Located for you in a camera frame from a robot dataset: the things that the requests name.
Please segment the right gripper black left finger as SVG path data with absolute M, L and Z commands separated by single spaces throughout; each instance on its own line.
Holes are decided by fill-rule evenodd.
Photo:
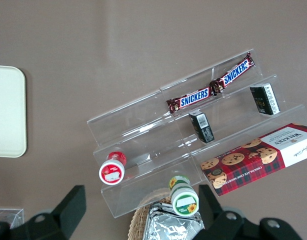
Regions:
M 76 185 L 50 213 L 37 214 L 13 229 L 0 221 L 0 240 L 68 240 L 86 209 L 85 186 Z

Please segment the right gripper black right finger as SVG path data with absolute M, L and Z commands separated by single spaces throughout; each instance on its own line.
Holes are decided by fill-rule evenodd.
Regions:
M 198 187 L 199 213 L 204 229 L 195 240 L 300 240 L 286 221 L 267 217 L 252 223 L 233 210 L 223 210 L 209 185 Z

